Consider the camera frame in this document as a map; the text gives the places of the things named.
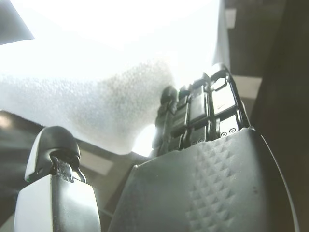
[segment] textured grip pad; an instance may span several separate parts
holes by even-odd
[[[136,166],[109,232],[297,231],[263,138],[243,128]]]

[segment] robotic hand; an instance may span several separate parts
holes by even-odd
[[[149,162],[128,178],[109,232],[299,232],[291,196],[265,140],[250,126],[233,78],[213,67],[167,87]],[[99,232],[96,199],[63,128],[46,128],[29,157],[16,232]]]

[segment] speckled white surface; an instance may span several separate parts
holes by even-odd
[[[189,83],[218,61],[229,64],[220,2],[209,0],[122,48],[75,34],[2,45],[0,109],[129,153],[154,123],[164,87]]]

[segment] bright light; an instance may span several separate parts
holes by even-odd
[[[153,150],[152,141],[155,136],[155,125],[151,124],[145,127],[135,140],[133,152],[148,157],[150,152]]]

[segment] white foam sheet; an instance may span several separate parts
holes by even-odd
[[[164,87],[229,65],[222,1],[38,2],[12,1],[37,39],[0,46],[0,109],[117,154],[154,123]]]

